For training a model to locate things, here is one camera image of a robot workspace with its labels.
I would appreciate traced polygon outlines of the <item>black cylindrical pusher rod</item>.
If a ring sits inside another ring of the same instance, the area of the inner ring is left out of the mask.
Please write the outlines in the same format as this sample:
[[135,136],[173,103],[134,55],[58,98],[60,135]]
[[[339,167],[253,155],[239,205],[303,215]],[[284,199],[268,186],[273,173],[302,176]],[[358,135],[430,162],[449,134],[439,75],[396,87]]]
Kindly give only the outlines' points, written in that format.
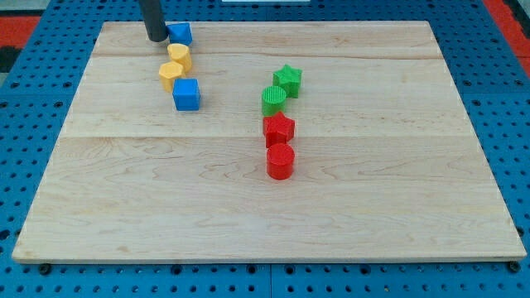
[[160,0],[138,0],[146,27],[147,37],[153,42],[162,42],[167,36],[166,23]]

